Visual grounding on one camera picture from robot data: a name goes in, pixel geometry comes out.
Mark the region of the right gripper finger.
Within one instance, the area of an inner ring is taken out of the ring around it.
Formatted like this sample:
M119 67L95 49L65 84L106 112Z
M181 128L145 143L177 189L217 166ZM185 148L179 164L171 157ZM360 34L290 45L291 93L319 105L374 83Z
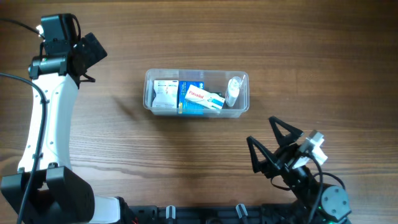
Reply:
M276 173L280 170L278 158L257 139L246 138L254 173Z
M304 132L275 116L269 118L271 128L279 146L289 146L301 138Z

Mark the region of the white dropper bottle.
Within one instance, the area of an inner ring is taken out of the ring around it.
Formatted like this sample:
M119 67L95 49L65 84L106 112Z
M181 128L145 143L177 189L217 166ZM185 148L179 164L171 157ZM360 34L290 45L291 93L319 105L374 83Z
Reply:
M228 107L233 107L238 99L241 83L240 77L233 77L229 80L225 93L225 103Z

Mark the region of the white Panadol box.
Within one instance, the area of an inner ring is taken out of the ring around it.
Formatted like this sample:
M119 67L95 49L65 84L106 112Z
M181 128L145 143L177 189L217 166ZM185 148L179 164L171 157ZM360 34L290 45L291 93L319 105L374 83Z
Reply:
M189 86L185 100L211 110L221 110L225 102L225 99L218 94L210 93L194 85Z

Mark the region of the white medicine box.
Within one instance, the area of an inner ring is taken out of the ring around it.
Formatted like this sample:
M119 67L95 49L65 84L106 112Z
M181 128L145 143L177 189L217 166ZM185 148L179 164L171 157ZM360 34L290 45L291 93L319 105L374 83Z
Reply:
M155 80L154 108L176 108L178 97L178 80Z

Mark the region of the blue medicine box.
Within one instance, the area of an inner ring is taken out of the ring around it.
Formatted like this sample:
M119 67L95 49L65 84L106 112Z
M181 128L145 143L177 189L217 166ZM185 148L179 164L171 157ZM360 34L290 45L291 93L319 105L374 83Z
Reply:
M187 90L189 87L193 85L195 87L204 89L204 83L203 82L191 82L191 81L179 81L178 84L178 114L182 114L185 116L193 116L193 115L199 115L201 116L203 114L203 107L202 105L198 105L196 103L192 103L190 101L187 101L185 99L185 96L187 94Z

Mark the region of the green round-label packet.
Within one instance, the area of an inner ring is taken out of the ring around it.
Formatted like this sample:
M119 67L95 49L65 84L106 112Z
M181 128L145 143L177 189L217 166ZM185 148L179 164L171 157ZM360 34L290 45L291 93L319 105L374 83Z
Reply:
M214 93L217 94L217 95L220 96L220 97L223 97L222 92L214 92Z

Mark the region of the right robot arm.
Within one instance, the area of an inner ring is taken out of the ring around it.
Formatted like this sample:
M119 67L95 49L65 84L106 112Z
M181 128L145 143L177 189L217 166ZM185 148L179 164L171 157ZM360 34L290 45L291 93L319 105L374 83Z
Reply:
M324 135L314 130L302 144L303 131L275 116L269 118L278 149L271 152L252 136L247 137L252 169L267 179L281 177L284 191L296 200L288 204L263 204L266 223L349 223L351 213L344 182L322 171L327 156L322 151Z

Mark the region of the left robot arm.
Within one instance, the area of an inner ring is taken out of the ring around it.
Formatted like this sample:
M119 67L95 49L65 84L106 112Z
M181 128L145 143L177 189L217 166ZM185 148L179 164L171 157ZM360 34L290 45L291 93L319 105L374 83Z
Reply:
M93 34L80 39L47 35L27 83L33 91L29 136L17 173L2 178L1 193L18 223L127 223L120 197L101 197L72 170L70 126L80 83L107 55Z

